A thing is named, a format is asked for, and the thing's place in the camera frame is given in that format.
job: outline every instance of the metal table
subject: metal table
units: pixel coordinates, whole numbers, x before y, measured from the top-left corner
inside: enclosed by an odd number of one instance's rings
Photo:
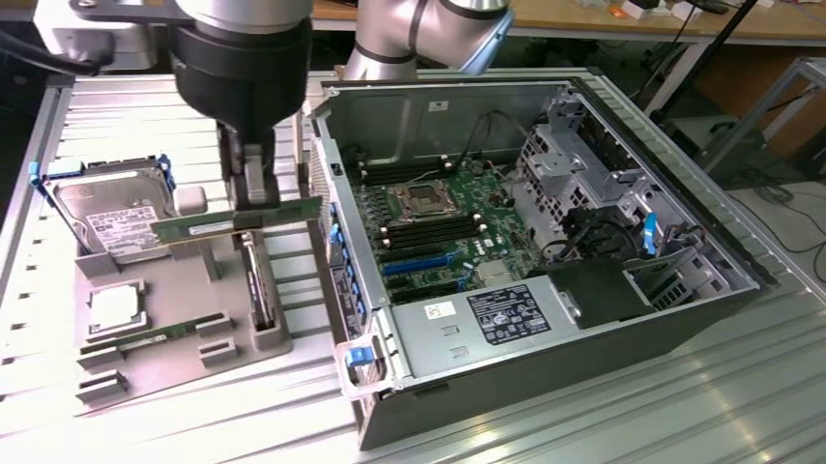
[[[293,352],[74,418],[77,403],[61,383],[73,375],[73,239],[33,198],[23,170],[0,236],[4,461],[694,463],[825,456],[826,294],[761,229],[736,219],[722,191],[613,84],[584,69],[557,73],[582,76],[773,271],[781,284],[754,307],[668,356],[359,452],[306,227],[283,227],[267,236],[281,289],[294,299]],[[311,101],[318,90],[311,82]],[[213,207],[226,208],[213,127],[183,104],[169,76],[83,79],[49,90],[26,162],[165,151],[178,181],[206,184]],[[290,190],[293,131],[278,132]]]

